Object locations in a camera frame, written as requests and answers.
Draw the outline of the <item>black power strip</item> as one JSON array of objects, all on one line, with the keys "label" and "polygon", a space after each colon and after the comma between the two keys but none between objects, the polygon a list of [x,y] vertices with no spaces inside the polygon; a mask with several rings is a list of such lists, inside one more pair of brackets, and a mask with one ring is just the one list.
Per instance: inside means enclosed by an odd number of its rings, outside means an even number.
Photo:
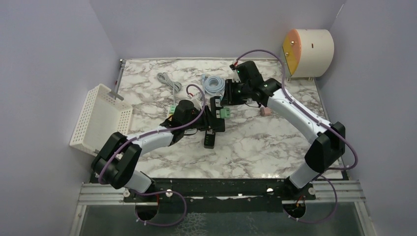
[{"label": "black power strip", "polygon": [[220,100],[220,96],[210,98],[210,127],[214,133],[225,131],[225,120],[220,117],[220,110],[223,109]]},{"label": "black power strip", "polygon": [[213,149],[215,145],[215,132],[212,130],[206,130],[204,137],[204,148]]}]

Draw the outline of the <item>green cube plug pair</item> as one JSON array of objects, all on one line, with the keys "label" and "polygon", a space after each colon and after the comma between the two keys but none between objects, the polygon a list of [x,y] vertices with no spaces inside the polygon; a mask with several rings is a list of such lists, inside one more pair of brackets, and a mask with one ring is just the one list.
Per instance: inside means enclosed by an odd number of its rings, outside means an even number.
[{"label": "green cube plug pair", "polygon": [[221,119],[229,119],[231,117],[231,111],[229,108],[223,108],[219,110],[219,117]]}]

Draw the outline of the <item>white power strip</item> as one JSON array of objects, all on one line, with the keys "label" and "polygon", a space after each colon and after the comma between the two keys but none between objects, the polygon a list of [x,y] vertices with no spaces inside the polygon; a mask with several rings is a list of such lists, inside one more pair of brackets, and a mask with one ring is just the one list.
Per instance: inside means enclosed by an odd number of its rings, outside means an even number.
[{"label": "white power strip", "polygon": [[170,118],[176,110],[176,105],[171,105],[168,109],[168,114],[167,114],[167,118]]}]

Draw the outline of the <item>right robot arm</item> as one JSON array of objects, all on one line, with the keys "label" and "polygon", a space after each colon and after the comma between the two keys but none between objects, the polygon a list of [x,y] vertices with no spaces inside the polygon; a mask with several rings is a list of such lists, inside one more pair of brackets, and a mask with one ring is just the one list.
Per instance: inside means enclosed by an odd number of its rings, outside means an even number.
[{"label": "right robot arm", "polygon": [[238,81],[225,81],[222,106],[242,105],[252,99],[285,118],[311,144],[304,162],[285,180],[284,195],[296,200],[309,182],[324,173],[345,153],[345,126],[340,122],[332,124],[321,119],[299,104],[276,79],[264,80],[255,62],[250,60],[232,64],[230,68],[238,76]]}]

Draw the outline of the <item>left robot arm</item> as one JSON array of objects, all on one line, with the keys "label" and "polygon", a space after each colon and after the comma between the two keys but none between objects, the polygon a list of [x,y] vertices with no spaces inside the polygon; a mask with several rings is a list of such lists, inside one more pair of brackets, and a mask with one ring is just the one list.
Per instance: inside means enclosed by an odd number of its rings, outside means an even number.
[{"label": "left robot arm", "polygon": [[113,133],[93,160],[91,168],[98,174],[100,184],[134,190],[141,201],[148,202],[154,197],[154,181],[136,169],[140,157],[176,144],[188,130],[206,131],[213,128],[216,118],[216,112],[208,105],[198,109],[192,101],[181,100],[174,113],[151,131],[128,136],[120,132]]}]

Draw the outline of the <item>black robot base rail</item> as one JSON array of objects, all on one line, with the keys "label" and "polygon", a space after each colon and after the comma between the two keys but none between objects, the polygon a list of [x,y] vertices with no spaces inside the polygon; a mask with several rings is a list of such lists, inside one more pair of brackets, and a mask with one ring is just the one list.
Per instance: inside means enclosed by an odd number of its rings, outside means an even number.
[{"label": "black robot base rail", "polygon": [[302,190],[290,190],[284,178],[155,178],[149,192],[140,196],[133,191],[125,203],[157,207],[160,213],[282,212],[284,204],[298,199],[315,200],[307,184]]}]

